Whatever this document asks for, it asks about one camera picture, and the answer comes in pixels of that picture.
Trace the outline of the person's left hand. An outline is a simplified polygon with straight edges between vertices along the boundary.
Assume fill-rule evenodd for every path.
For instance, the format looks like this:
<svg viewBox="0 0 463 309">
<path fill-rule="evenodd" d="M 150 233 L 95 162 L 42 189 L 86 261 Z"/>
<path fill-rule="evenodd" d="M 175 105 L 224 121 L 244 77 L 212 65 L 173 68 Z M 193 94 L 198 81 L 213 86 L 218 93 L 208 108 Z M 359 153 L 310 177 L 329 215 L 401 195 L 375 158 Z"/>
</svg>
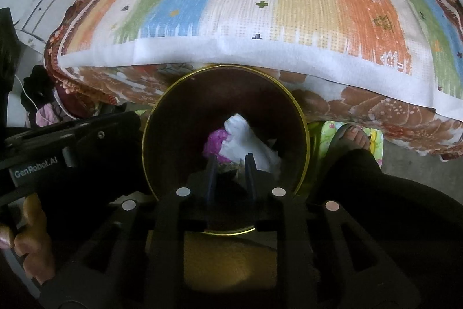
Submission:
<svg viewBox="0 0 463 309">
<path fill-rule="evenodd" d="M 26 230 L 17 236 L 9 227 L 1 224 L 1 249 L 13 248 L 19 257 L 24 257 L 23 269 L 28 278 L 34 278 L 40 285 L 55 276 L 55 263 L 46 232 L 46 218 L 38 195 L 25 198 L 23 218 Z"/>
</svg>

